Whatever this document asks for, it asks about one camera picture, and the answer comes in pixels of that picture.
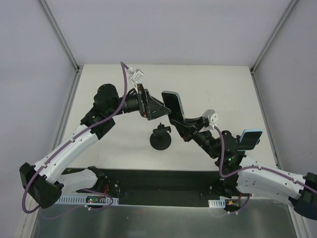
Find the black phone stand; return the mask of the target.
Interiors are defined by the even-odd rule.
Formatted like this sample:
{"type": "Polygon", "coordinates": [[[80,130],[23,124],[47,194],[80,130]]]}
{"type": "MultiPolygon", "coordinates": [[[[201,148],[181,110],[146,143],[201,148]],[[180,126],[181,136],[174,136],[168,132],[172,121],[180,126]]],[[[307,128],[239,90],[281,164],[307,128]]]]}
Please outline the black phone stand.
{"type": "Polygon", "coordinates": [[[153,129],[150,136],[150,145],[159,151],[166,150],[171,145],[171,127],[160,123],[153,129]]]}

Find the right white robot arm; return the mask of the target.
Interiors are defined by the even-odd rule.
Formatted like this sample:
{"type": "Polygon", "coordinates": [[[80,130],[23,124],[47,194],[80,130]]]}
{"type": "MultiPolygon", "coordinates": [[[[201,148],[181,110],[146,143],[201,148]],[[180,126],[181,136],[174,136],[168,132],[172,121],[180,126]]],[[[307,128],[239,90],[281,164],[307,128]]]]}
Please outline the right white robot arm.
{"type": "Polygon", "coordinates": [[[240,149],[240,137],[221,131],[212,119],[169,117],[185,142],[194,140],[211,158],[216,159],[223,191],[227,195],[254,194],[279,201],[311,220],[317,218],[317,176],[287,172],[267,166],[240,149]]]}

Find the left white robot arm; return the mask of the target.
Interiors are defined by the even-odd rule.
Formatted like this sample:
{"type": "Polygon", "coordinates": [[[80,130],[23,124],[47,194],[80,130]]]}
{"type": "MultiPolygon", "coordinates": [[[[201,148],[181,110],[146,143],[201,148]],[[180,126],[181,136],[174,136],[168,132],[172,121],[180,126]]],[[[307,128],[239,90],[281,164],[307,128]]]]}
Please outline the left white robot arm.
{"type": "Polygon", "coordinates": [[[149,91],[138,84],[135,92],[119,97],[116,87],[104,84],[94,96],[93,107],[81,119],[76,130],[49,155],[34,165],[23,164],[20,169],[25,191],[45,209],[55,204],[67,193],[90,189],[94,193],[104,192],[106,176],[95,166],[65,175],[64,170],[87,148],[101,140],[115,125],[107,117],[138,111],[147,120],[168,115],[171,110],[152,97],[149,91]]]}

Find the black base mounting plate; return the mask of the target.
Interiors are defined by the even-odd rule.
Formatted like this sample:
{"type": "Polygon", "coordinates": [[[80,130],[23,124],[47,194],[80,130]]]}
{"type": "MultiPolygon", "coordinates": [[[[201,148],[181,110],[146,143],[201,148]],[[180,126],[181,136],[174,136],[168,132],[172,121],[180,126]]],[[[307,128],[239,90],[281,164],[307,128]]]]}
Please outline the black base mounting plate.
{"type": "Polygon", "coordinates": [[[216,171],[101,169],[95,191],[106,191],[120,205],[208,207],[210,200],[241,195],[233,179],[216,171]]]}

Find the right aluminium frame post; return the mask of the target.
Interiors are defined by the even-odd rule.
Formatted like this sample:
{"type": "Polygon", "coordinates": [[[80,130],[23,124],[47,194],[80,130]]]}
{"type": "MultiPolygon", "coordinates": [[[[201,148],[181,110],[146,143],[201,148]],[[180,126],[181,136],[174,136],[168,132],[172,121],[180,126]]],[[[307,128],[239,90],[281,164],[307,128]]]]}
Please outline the right aluminium frame post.
{"type": "Polygon", "coordinates": [[[270,36],[268,37],[264,47],[262,48],[260,54],[258,55],[255,63],[253,66],[250,68],[250,73],[251,75],[254,75],[255,72],[257,71],[258,67],[260,66],[261,62],[264,60],[266,54],[272,47],[275,39],[277,38],[278,34],[280,33],[282,27],[284,24],[287,22],[288,18],[292,14],[294,8],[297,6],[299,3],[299,0],[290,0],[289,3],[287,4],[285,10],[283,11],[281,17],[279,18],[277,24],[275,25],[273,31],[271,32],[270,36]]]}

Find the aluminium frame post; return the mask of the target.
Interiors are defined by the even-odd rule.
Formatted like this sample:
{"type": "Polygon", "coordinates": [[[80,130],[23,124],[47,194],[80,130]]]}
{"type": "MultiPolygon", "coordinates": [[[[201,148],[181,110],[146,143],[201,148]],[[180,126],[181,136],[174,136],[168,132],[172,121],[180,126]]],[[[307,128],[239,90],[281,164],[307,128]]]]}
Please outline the aluminium frame post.
{"type": "Polygon", "coordinates": [[[262,48],[260,54],[258,55],[255,63],[253,66],[250,68],[250,73],[251,75],[254,75],[255,72],[257,71],[258,67],[260,66],[261,62],[264,60],[266,54],[272,47],[275,39],[277,38],[278,34],[280,33],[282,27],[284,24],[287,22],[288,18],[292,14],[294,8],[297,6],[299,3],[299,0],[290,0],[289,3],[287,4],[285,10],[283,11],[281,17],[279,18],[277,24],[275,25],[273,31],[271,32],[270,36],[268,37],[264,47],[262,48]]]}
{"type": "Polygon", "coordinates": [[[78,72],[80,70],[80,65],[77,63],[77,60],[75,59],[47,1],[38,0],[37,2],[41,7],[42,11],[44,12],[44,15],[46,16],[48,23],[51,26],[53,33],[55,34],[57,41],[59,42],[62,50],[64,51],[68,61],[70,62],[75,72],[78,72]]]}

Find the left aluminium frame post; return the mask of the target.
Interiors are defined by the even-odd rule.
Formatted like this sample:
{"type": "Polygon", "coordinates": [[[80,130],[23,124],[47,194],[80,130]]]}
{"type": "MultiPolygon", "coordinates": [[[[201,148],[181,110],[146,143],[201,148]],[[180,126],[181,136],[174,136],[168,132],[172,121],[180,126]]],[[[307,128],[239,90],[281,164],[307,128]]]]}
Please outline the left aluminium frame post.
{"type": "Polygon", "coordinates": [[[51,26],[53,33],[55,34],[57,41],[59,42],[62,50],[64,51],[68,61],[70,62],[75,72],[78,72],[80,70],[80,65],[77,63],[77,60],[75,59],[47,1],[38,0],[37,2],[41,7],[42,11],[44,12],[44,15],[46,16],[48,23],[51,26]]]}

